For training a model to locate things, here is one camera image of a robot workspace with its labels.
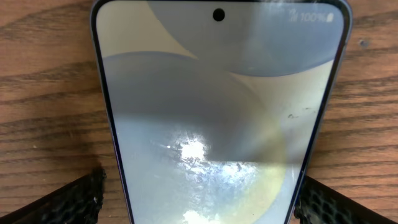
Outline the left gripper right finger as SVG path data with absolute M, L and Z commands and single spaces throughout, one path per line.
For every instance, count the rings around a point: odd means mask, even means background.
M 294 217 L 300 224 L 397 224 L 309 176 L 303 179 Z

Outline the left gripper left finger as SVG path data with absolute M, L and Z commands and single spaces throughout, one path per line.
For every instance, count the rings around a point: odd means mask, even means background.
M 105 170 L 89 174 L 1 217 L 1 224 L 96 224 L 103 206 Z

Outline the Samsung Galaxy smartphone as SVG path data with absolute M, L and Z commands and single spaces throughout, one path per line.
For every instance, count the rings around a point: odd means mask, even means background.
M 129 221 L 288 223 L 352 25 L 346 1 L 96 1 Z

